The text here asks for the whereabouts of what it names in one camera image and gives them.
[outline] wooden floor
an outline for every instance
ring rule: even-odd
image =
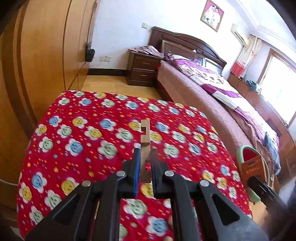
[[[87,77],[82,91],[111,92],[149,99],[161,99],[154,88],[127,85],[125,78],[121,76],[90,75]],[[261,226],[267,215],[265,205],[262,202],[256,205],[250,203],[250,209],[253,212],[254,222]]]

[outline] air conditioner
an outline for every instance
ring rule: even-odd
[[[231,32],[237,37],[242,45],[247,46],[249,44],[248,38],[244,35],[242,30],[234,23],[231,27]]]

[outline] light switch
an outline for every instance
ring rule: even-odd
[[[142,28],[147,28],[148,24],[147,23],[142,23]]]

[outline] black baseboard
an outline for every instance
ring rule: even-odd
[[[89,69],[87,75],[125,76],[125,69]]]

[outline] silver screw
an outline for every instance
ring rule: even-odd
[[[203,187],[207,187],[209,185],[209,182],[207,180],[201,180],[200,181],[200,184],[203,186]]]
[[[173,172],[173,171],[165,171],[165,175],[167,176],[167,177],[172,177],[173,175],[174,175],[175,173]]]
[[[118,171],[116,173],[116,175],[119,176],[119,177],[124,177],[126,175],[126,172],[125,171]]]
[[[90,180],[84,180],[84,181],[82,182],[82,185],[83,185],[84,187],[89,187],[89,186],[91,185],[91,181],[90,181]]]

